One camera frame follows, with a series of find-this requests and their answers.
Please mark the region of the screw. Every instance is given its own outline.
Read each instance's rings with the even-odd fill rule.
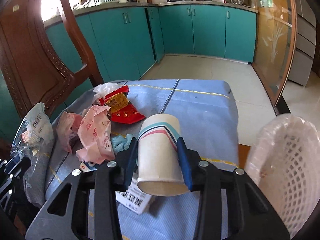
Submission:
[[[240,168],[237,168],[237,169],[236,169],[236,174],[237,174],[237,175],[243,175],[243,174],[244,174],[244,170],[243,170],[243,169],[240,169]]]
[[[72,171],[73,176],[78,176],[78,175],[80,175],[80,173],[81,173],[81,170],[79,170],[79,169],[75,169]]]
[[[200,167],[208,167],[209,163],[207,161],[200,161],[199,162]]]
[[[113,168],[113,167],[116,167],[116,166],[117,166],[117,163],[116,163],[115,161],[110,161],[110,162],[108,162],[107,166],[108,166],[109,168]]]

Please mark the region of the blue tablecloth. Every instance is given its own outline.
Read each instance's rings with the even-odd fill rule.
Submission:
[[[204,159],[219,169],[232,171],[238,164],[238,113],[229,85],[218,80],[147,80],[121,82],[130,88],[128,99],[139,112],[172,114],[179,119],[181,133],[189,149],[196,150]],[[84,93],[68,112],[80,114],[92,104],[92,90]],[[52,124],[55,128],[59,117]],[[137,136],[143,121],[132,125],[112,123],[111,136],[131,133]],[[58,185],[80,162],[75,156],[82,148],[78,141],[73,154],[62,150],[58,141],[49,162],[45,197],[48,199]],[[227,237],[228,214],[225,192],[222,191],[222,235]],[[135,239],[192,239],[196,225],[199,193],[175,197],[156,197],[148,212],[136,215],[119,205],[121,231]],[[89,237],[93,238],[93,203],[89,203]]]

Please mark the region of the pink plastic bag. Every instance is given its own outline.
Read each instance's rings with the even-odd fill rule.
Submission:
[[[109,106],[92,106],[82,119],[78,136],[84,148],[76,152],[80,161],[101,164],[115,158],[110,142],[109,109]]]
[[[62,112],[60,116],[56,131],[63,149],[68,153],[72,152],[69,142],[77,135],[81,120],[82,116],[75,113]]]

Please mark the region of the striped paper cup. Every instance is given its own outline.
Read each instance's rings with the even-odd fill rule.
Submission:
[[[188,191],[178,163],[179,120],[170,114],[155,114],[142,124],[138,141],[141,191],[156,196],[175,196]]]

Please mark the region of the sliding glass door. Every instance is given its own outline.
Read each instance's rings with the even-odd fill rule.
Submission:
[[[257,0],[258,29],[253,68],[273,104],[290,71],[297,33],[294,0]]]

